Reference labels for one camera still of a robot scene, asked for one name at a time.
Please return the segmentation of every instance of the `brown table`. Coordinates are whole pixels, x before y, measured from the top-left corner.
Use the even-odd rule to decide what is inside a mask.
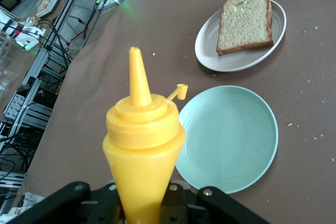
[[[256,66],[222,73],[203,67],[194,46],[224,1],[128,0],[102,15],[69,67],[27,190],[48,196],[75,180],[97,189],[112,179],[101,148],[105,115],[129,95],[128,50],[137,46],[152,93],[168,96],[177,83],[189,85],[187,99],[176,100],[180,110],[200,92],[228,84],[258,93],[272,108],[276,157],[257,183],[233,198],[271,223],[335,223],[336,2],[275,0],[287,14],[280,45]]]

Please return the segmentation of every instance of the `mustard bottle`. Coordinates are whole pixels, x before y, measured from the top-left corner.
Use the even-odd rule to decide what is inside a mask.
[[[127,222],[156,224],[185,140],[172,99],[185,99],[187,85],[178,84],[167,99],[151,94],[140,49],[132,47],[129,57],[130,96],[107,113],[103,151]]]

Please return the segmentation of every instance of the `bolt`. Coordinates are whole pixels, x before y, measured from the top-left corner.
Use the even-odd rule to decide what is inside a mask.
[[[172,184],[172,185],[169,186],[170,191],[177,191],[177,189],[178,189],[178,187],[175,184]]]
[[[206,196],[211,196],[212,195],[212,191],[210,189],[205,189],[203,191],[203,194],[206,195]]]
[[[79,191],[79,190],[82,190],[83,188],[84,188],[83,184],[79,183],[77,186],[74,187],[74,190]]]
[[[117,188],[117,186],[115,184],[113,184],[113,185],[110,185],[109,190],[113,191],[113,190],[116,190],[116,188]]]

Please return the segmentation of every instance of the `round teal plate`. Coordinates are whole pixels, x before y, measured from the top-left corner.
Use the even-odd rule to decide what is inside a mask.
[[[193,187],[230,194],[255,183],[278,146],[278,126],[256,93],[219,86],[195,96],[180,112],[186,140],[176,168]]]

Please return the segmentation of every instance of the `plate rim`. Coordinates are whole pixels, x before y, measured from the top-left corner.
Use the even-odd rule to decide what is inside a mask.
[[[204,93],[213,92],[213,90],[215,90],[215,89],[229,89],[229,88],[240,89],[240,90],[243,90],[244,92],[248,92],[248,93],[252,94],[254,97],[256,97],[260,102],[262,102],[263,106],[265,106],[265,108],[267,109],[267,112],[271,115],[271,117],[272,117],[272,124],[275,126],[275,128],[274,128],[275,134],[273,136],[274,139],[271,140],[272,142],[274,141],[274,144],[272,144],[272,149],[270,149],[271,157],[270,157],[269,161],[267,162],[266,166],[264,167],[264,169],[261,169],[260,172],[250,182],[246,183],[245,186],[242,186],[242,187],[236,188],[234,190],[230,190],[230,191],[224,191],[222,188],[219,187],[219,189],[222,190],[222,191],[224,191],[225,193],[232,194],[232,193],[236,193],[236,192],[239,192],[241,190],[244,190],[244,189],[250,187],[255,182],[257,182],[261,177],[264,176],[264,174],[267,172],[267,170],[270,168],[270,166],[272,165],[272,163],[274,161],[274,158],[276,156],[276,152],[277,152],[277,149],[278,149],[278,143],[279,143],[279,127],[278,127],[278,123],[277,123],[276,117],[275,117],[275,115],[273,113],[273,110],[271,109],[271,107],[269,106],[269,104],[260,95],[258,95],[256,92],[254,92],[254,91],[252,91],[250,89],[247,89],[245,87],[235,86],[235,85],[216,86],[216,87],[212,87],[212,88],[209,88],[207,90],[204,90],[204,91],[200,92],[195,97],[193,97],[190,101],[188,101],[188,103],[180,111],[179,119],[180,119],[180,123],[183,125],[183,122],[185,120],[184,121],[181,120],[181,116],[180,115],[182,114],[182,116],[185,116],[185,115],[183,115],[184,108],[186,108],[188,106],[188,104],[191,104],[192,100],[194,100],[195,98],[201,97],[202,95],[204,95]],[[183,177],[183,179],[185,179],[184,176],[183,176],[184,171],[181,170],[180,167],[179,167],[179,160],[180,160],[180,156],[182,156],[183,153],[184,153],[185,144],[186,144],[186,140],[187,140],[187,129],[185,129],[185,132],[186,132],[185,143],[183,144],[183,147],[181,149],[180,155],[179,155],[178,160],[176,162],[176,169],[179,172],[179,174]],[[192,183],[192,182],[191,183],[188,182],[188,183],[190,185],[192,185],[193,187],[195,187],[196,189],[200,189],[200,188],[197,188],[194,183]]]
[[[285,34],[285,31],[286,31],[286,27],[287,27],[287,16],[286,16],[286,13],[285,13],[285,10],[284,8],[278,3],[276,2],[275,0],[270,0],[271,3],[272,3],[272,10],[273,9],[273,4],[276,5],[281,13],[280,15],[282,15],[284,17],[284,21],[283,21],[283,28],[282,28],[282,31],[280,33],[280,36],[278,38],[278,40],[274,43],[274,45],[264,54],[262,55],[261,57],[259,57],[257,60],[247,64],[247,65],[244,65],[244,66],[241,66],[241,67],[237,67],[237,68],[232,68],[232,69],[218,69],[218,68],[213,68],[211,66],[207,66],[207,64],[203,61],[202,59],[202,56],[200,56],[199,54],[200,53],[197,53],[199,50],[199,48],[203,49],[203,45],[201,45],[202,43],[200,42],[201,40],[201,32],[203,30],[206,31],[205,27],[206,25],[209,23],[209,21],[214,17],[216,16],[219,12],[221,12],[222,9],[219,9],[218,11],[216,11],[210,18],[208,18],[208,20],[202,25],[202,27],[200,28],[200,30],[198,31],[198,34],[196,36],[196,40],[195,40],[195,54],[196,54],[196,57],[198,59],[198,61],[204,66],[206,67],[207,69],[210,69],[210,70],[213,70],[213,71],[217,71],[217,72],[236,72],[236,71],[241,71],[241,70],[244,70],[244,69],[247,69],[247,68],[250,68],[258,63],[260,63],[261,61],[263,61],[265,58],[267,58],[279,45],[279,43],[282,41],[282,38]]]

